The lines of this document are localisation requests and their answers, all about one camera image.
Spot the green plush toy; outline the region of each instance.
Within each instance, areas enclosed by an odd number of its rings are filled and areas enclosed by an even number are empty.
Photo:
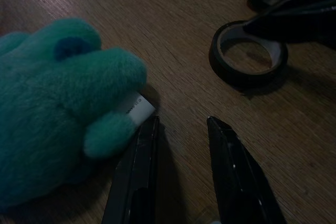
[[[136,125],[115,107],[145,83],[138,57],[101,50],[78,19],[0,38],[0,208],[81,181],[120,152]]]

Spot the black tape roll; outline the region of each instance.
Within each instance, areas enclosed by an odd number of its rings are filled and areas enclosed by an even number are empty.
[[[246,21],[235,21],[222,26],[214,35],[209,51],[209,61],[214,72],[226,83],[241,89],[257,88],[268,84],[286,66],[288,50],[284,43],[261,39],[243,30]],[[272,60],[272,67],[262,72],[242,72],[230,66],[223,58],[221,46],[226,41],[249,40],[263,46]]]

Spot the tag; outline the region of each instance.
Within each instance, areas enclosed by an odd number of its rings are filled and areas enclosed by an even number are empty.
[[[126,113],[136,126],[140,126],[155,108],[142,95],[132,92],[117,106],[116,111]]]

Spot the blue eye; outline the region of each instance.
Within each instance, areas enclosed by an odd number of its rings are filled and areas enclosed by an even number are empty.
[[[85,40],[78,37],[68,37],[57,42],[54,47],[54,57],[57,61],[62,61],[69,57],[87,54],[92,51],[92,46]]]

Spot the table surface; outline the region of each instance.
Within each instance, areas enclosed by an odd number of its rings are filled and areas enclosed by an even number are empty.
[[[218,27],[255,15],[246,0],[0,1],[0,35],[33,32],[52,20],[76,16],[100,31],[104,48],[123,47],[146,62],[149,87],[144,93],[160,104],[165,126],[156,223],[195,223],[206,212],[218,214],[209,115],[240,136],[289,224],[335,222],[335,51],[317,43],[290,45],[283,79],[242,95],[213,73],[207,52]],[[234,50],[242,55],[245,49]],[[107,162],[81,185],[64,186],[12,209],[0,222],[100,223],[115,163]]]

